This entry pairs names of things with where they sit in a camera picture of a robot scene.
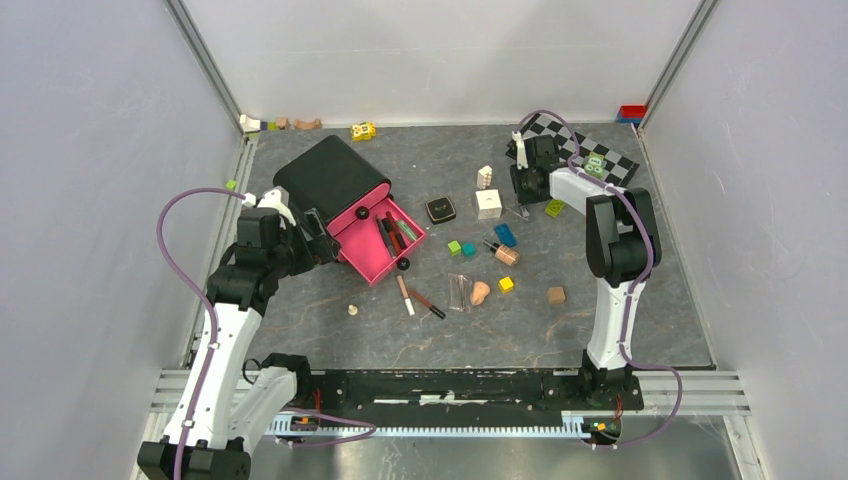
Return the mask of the pink top drawer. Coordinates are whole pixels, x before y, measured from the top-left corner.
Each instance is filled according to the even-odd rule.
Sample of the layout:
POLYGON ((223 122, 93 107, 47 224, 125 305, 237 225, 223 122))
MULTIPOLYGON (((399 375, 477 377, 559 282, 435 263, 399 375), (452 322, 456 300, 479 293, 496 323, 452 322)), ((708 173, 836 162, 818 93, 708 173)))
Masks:
POLYGON ((357 214, 359 210, 373 210, 381 201, 389 196, 390 192, 391 185, 388 182, 378 184, 336 215, 327 225, 328 232, 332 236, 339 235, 355 221, 361 220, 361 217, 357 214))

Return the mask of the pink drawer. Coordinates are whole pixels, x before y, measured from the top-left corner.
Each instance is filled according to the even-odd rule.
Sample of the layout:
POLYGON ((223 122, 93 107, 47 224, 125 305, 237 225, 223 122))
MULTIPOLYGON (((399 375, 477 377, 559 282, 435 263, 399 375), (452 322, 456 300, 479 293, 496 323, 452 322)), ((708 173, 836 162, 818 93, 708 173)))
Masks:
POLYGON ((389 248, 383 241, 383 235, 378 230, 374 217, 384 218, 385 213, 390 212, 396 221, 401 220, 415 234, 416 238, 412 240, 404 232, 401 232, 407 245, 401 258, 410 259, 411 254, 427 238, 427 233, 391 198, 379 201, 369 210, 370 217, 368 219, 358 219, 353 216, 354 221, 335 233, 334 238, 341 244, 339 260, 349 263, 369 286, 374 286, 391 273, 396 268, 397 263, 397 258, 391 257, 389 248))
POLYGON ((391 185, 388 182, 378 184, 336 215, 327 225, 328 232, 332 236, 339 235, 355 221, 361 220, 361 217, 357 214, 359 210, 373 210, 381 201, 389 196, 390 192, 391 185))

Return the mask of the white cube box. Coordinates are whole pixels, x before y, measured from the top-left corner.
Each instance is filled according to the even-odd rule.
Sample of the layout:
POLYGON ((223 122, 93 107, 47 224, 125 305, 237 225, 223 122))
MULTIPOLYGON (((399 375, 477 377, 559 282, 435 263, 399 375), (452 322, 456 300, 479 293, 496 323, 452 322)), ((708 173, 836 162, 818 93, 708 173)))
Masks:
POLYGON ((498 189, 478 190, 475 199, 479 220, 498 219, 501 216, 503 207, 498 189))

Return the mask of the black makeup organizer box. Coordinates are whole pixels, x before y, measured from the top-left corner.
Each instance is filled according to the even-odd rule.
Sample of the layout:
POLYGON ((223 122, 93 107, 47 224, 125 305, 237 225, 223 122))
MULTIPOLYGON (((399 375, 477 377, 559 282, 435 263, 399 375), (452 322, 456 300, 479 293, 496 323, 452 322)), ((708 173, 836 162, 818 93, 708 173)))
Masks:
POLYGON ((295 207, 316 208, 326 224, 345 207, 391 180, 337 135, 330 135, 279 169, 273 185, 295 207))

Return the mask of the foundation bottle beige cap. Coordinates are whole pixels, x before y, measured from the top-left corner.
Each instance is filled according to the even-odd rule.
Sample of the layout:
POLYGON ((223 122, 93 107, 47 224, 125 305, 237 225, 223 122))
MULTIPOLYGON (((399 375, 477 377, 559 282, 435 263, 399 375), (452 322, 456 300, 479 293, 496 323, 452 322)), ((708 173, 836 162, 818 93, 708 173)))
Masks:
POLYGON ((510 247, 488 240, 484 240, 483 244, 494 254, 497 260, 509 267, 514 267, 520 260, 521 255, 510 247))

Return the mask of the dark teal mascara tube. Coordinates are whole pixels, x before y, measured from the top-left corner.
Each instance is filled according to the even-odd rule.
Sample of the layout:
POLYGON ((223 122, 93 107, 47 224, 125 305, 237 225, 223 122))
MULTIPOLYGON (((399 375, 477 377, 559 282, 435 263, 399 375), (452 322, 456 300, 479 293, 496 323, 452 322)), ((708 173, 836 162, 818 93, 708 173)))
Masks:
POLYGON ((394 259, 393 254, 392 254, 392 252, 391 252, 391 246, 389 245, 389 243, 388 243, 388 239, 386 238, 385 234, 383 233, 383 231, 384 231, 384 230, 387 230, 387 229, 385 228, 385 226, 384 226, 384 224, 383 224, 382 219, 381 219, 381 218, 379 218, 379 217, 376 217, 376 218, 375 218, 375 223, 376 223, 376 225, 377 225, 378 233, 380 234, 381 240, 382 240, 382 242, 383 242, 383 244, 384 244, 384 246, 385 246, 385 248, 386 248, 386 250, 387 250, 387 252, 388 252, 389 256, 390 256, 392 259, 394 259))

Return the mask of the dark brown lipstick pen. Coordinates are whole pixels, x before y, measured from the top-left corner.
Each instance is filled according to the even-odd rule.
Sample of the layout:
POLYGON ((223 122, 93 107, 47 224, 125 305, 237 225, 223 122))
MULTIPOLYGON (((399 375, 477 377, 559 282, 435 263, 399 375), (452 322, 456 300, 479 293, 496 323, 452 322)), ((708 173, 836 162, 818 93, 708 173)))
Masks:
POLYGON ((395 237, 395 234, 391 230, 384 230, 386 238, 388 239, 388 243, 391 246, 391 252, 394 258, 399 258, 401 255, 400 245, 395 237))

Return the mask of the red lip pencil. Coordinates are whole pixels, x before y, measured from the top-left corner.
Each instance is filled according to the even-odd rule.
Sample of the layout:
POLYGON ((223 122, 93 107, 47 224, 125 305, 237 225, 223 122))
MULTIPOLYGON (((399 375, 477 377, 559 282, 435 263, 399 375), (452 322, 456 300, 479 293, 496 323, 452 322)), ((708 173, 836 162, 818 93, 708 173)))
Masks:
POLYGON ((406 249, 406 242, 405 242, 403 235, 402 235, 402 233, 399 229, 397 221, 395 220, 391 211, 386 212, 386 218, 387 218, 388 223, 390 225, 391 232, 394 235, 395 243, 397 244, 397 247, 398 247, 398 252, 402 253, 406 249))

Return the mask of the green tube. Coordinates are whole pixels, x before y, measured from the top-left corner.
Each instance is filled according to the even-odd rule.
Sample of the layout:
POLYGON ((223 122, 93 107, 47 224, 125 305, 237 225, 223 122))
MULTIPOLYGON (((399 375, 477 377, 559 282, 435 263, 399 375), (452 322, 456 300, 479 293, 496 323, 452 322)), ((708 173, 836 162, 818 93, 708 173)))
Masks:
POLYGON ((418 236, 416 235, 416 233, 403 220, 397 220, 396 224, 398 225, 398 228, 403 233, 403 235, 410 242, 415 242, 417 240, 418 236))

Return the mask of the clear plastic bag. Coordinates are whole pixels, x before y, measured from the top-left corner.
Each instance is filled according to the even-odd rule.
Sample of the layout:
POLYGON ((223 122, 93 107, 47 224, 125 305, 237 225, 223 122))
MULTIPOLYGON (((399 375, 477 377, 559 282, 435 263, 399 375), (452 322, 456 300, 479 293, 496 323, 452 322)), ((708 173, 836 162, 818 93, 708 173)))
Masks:
POLYGON ((463 274, 448 273, 449 308, 458 312, 471 310, 471 280, 463 274))

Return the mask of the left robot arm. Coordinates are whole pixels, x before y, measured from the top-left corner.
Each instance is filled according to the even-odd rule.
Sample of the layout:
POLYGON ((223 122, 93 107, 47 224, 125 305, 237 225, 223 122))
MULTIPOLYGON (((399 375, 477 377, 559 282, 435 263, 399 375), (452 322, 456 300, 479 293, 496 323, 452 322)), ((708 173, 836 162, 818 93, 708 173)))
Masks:
POLYGON ((252 453, 287 404, 306 405, 314 381, 306 357, 270 354, 249 391, 236 389, 247 349, 281 279, 336 261, 339 242, 316 209, 286 215, 245 209, 236 240, 209 277, 201 346, 174 415, 158 441, 142 443, 137 465, 150 479, 246 479, 252 453))

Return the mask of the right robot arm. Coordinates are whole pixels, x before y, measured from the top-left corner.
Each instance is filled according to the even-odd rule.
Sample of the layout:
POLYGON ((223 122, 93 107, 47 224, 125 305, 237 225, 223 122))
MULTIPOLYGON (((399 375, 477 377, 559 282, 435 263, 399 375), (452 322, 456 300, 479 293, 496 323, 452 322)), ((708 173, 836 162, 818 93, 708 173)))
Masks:
POLYGON ((602 408, 617 396, 607 371, 629 365, 638 300, 661 261, 652 196, 643 188, 619 189, 562 161, 550 135, 525 140, 515 131, 508 155, 515 159, 510 177, 521 205, 558 200, 585 217, 586 260, 598 285, 586 354, 597 370, 579 378, 577 392, 585 405, 602 408))

